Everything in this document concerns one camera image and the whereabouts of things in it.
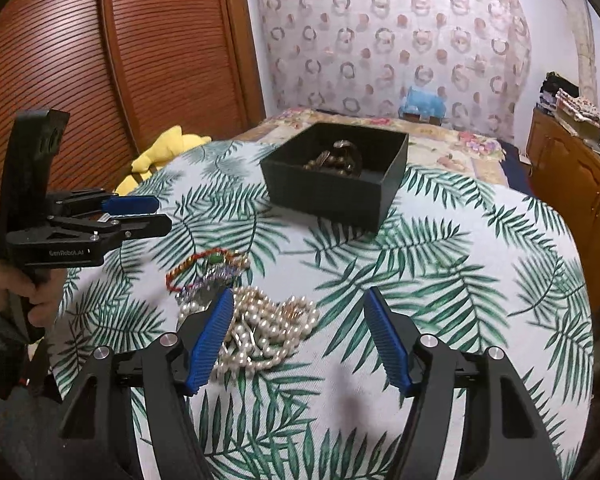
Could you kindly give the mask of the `person's left hand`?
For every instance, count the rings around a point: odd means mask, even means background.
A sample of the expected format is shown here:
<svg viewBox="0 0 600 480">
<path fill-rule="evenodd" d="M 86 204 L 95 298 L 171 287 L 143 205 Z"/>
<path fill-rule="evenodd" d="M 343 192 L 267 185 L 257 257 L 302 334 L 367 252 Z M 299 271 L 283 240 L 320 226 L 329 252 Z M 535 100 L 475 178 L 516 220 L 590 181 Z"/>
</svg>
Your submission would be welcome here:
<svg viewBox="0 0 600 480">
<path fill-rule="evenodd" d="M 0 312 L 7 311 L 9 295 L 14 294 L 32 304 L 28 320 L 34 327 L 49 328 L 57 316 L 66 278 L 65 269 L 50 269 L 48 277 L 35 285 L 26 274 L 0 261 Z"/>
</svg>

